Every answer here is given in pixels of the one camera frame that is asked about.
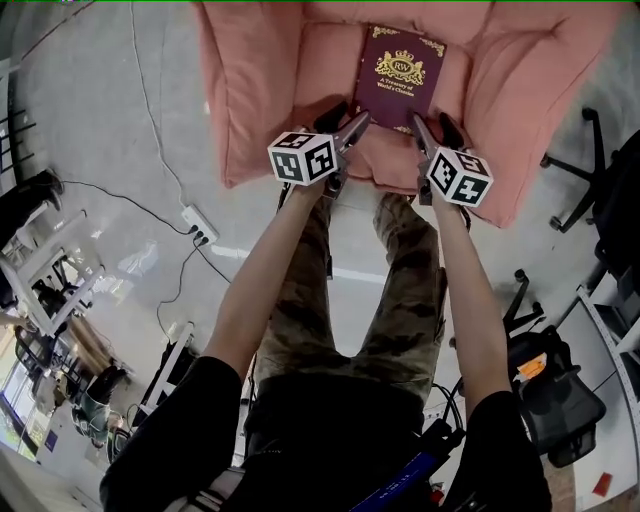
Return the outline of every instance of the gray floor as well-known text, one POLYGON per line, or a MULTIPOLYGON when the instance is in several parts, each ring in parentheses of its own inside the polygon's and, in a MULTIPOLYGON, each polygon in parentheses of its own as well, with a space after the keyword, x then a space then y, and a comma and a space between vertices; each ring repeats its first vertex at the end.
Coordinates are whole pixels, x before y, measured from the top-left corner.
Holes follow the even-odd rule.
MULTIPOLYGON (((14 56, 24 54, 39 35, 78 8, 23 6, 14 56)), ((186 202, 196 204, 220 233, 217 254, 208 257, 232 277, 272 218, 279 187, 265 178, 228 191, 218 181, 190 7, 136 4, 135 14, 145 85, 167 161, 184 183, 186 202)), ((621 24, 611 50, 576 98, 550 148, 555 156, 592 168, 590 127, 580 117, 583 105, 601 114, 607 154, 640 128, 638 18, 621 24)), ((184 227, 177 188, 160 165, 146 114, 128 4, 94 4, 61 25, 22 62, 18 95, 19 104, 38 123, 27 138, 36 152, 34 170, 51 165, 63 179, 126 194, 184 227)), ((566 311, 577 285, 596 264, 598 237, 584 221, 562 235, 548 220, 568 213, 585 189, 586 183, 558 169, 542 170, 509 229, 474 221, 473 239, 505 307, 516 288, 513 272, 524 268, 532 281, 531 298, 542 302, 549 320, 566 311)), ((375 198, 371 187, 349 183, 333 215, 331 246, 338 275, 330 283, 331 315, 336 343, 346 354, 357 352, 387 272, 371 227, 375 198)), ((176 293, 190 242, 121 200, 68 185, 63 216, 81 208, 89 213, 108 274, 89 318, 144 385, 166 342, 156 306, 176 293)), ((417 209, 432 218, 429 209, 417 209)), ((182 295, 163 308, 162 319, 167 328, 195 322, 195 344, 202 348, 226 283, 196 256, 187 266, 182 295)), ((449 320, 447 339, 451 334, 449 320)), ((452 386, 458 376, 455 353, 443 347, 436 380, 452 386)), ((433 397, 430 406, 441 401, 433 397)))

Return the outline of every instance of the book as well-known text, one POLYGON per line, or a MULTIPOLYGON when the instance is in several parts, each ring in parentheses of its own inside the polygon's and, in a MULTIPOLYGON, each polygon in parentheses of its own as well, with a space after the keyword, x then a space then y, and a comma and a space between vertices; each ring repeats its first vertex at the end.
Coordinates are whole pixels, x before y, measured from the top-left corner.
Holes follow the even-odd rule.
POLYGON ((371 25, 352 113, 368 110, 376 124, 410 134, 409 116, 427 116, 446 51, 425 35, 371 25))

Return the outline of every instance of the black shirt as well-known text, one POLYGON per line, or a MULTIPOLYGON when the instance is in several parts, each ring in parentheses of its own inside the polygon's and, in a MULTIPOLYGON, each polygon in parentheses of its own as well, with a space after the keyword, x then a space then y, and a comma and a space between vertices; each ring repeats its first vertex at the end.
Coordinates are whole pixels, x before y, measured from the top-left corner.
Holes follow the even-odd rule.
MULTIPOLYGON (((100 486, 104 510, 162 511, 206 489, 230 464, 242 383, 226 363, 200 358, 147 418, 100 486)), ((247 419, 246 474, 224 511, 348 511, 417 452, 422 404, 374 381, 294 374, 267 379, 247 419)), ((387 510, 428 510, 426 486, 387 510)), ((542 465, 511 393, 474 410, 446 508, 551 510, 542 465)))

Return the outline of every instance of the power strip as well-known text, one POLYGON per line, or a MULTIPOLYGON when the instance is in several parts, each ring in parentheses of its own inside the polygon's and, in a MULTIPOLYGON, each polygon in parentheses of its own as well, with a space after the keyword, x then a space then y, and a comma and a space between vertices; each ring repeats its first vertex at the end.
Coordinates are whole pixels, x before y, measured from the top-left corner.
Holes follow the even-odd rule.
POLYGON ((182 218, 188 224, 189 228, 196 226, 198 228, 197 231, 202 231, 203 238, 206 237, 209 239, 204 245, 211 245, 219 238, 220 235, 218 235, 218 232, 213 229, 213 226, 209 224, 205 216, 202 215, 195 206, 187 206, 182 210, 182 218))

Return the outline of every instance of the camouflage pants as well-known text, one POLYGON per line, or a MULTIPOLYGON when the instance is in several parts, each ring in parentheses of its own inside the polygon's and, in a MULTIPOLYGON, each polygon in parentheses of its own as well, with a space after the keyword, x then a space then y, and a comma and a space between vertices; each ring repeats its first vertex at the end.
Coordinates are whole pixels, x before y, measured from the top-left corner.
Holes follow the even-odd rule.
POLYGON ((404 196, 386 194, 374 217, 389 274, 360 352, 336 351, 326 266, 330 201, 313 208, 258 350, 256 380, 292 372, 349 375, 406 389, 426 401, 444 334, 438 232, 404 196))

